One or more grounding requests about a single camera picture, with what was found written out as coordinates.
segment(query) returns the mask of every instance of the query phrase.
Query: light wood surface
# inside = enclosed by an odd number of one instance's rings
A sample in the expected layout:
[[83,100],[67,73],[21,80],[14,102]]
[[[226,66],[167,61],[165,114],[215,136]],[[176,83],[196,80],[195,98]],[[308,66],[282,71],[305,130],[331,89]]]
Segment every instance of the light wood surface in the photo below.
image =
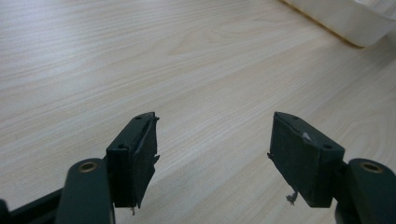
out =
[[266,153],[275,111],[396,171],[396,50],[359,49],[276,0],[2,1],[0,197],[15,209],[103,158],[134,116],[161,158],[118,223],[334,223]]

